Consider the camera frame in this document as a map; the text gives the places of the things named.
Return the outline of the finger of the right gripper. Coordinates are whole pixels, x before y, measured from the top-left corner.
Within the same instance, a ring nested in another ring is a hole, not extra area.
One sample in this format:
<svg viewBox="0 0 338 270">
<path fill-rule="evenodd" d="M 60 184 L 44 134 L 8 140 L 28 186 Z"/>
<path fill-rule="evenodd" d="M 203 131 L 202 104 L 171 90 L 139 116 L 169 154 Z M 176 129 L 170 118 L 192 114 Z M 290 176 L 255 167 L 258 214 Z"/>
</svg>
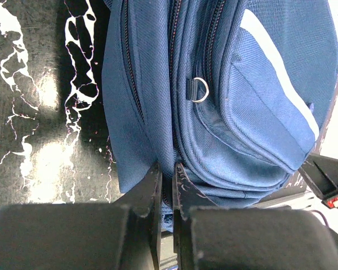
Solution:
<svg viewBox="0 0 338 270">
<path fill-rule="evenodd" d="M 311 154 L 299 173 L 323 205 L 338 209 L 338 159 Z"/>
</svg>

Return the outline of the navy blue student backpack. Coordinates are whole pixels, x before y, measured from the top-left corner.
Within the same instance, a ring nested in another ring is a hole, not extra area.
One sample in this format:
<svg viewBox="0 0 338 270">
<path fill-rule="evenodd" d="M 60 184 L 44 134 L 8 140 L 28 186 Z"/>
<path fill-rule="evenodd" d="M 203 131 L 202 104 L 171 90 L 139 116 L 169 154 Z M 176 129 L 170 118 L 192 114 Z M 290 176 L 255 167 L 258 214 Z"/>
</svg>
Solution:
<svg viewBox="0 0 338 270">
<path fill-rule="evenodd" d="M 162 227 L 181 162 L 215 204 L 280 189 L 330 108 L 338 40 L 327 1 L 106 1 L 103 101 L 119 188 L 163 171 Z"/>
</svg>

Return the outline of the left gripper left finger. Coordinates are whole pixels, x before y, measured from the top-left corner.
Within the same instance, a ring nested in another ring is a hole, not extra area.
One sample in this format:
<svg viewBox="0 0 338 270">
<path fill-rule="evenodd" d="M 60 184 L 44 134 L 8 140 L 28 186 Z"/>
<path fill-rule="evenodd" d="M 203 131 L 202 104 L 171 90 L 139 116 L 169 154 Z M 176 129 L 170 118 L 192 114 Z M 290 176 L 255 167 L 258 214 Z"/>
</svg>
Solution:
<svg viewBox="0 0 338 270">
<path fill-rule="evenodd" d="M 162 170 L 113 203 L 0 209 L 0 269 L 158 269 Z"/>
</svg>

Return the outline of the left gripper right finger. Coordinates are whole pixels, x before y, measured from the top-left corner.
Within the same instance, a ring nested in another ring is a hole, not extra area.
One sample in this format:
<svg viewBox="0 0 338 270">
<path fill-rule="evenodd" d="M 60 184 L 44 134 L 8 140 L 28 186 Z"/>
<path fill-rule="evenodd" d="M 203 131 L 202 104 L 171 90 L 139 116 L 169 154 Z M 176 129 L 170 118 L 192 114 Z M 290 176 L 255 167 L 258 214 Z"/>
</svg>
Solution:
<svg viewBox="0 0 338 270">
<path fill-rule="evenodd" d="M 307 211 L 218 207 L 180 163 L 172 203 L 180 269 L 338 269 L 333 234 Z"/>
</svg>

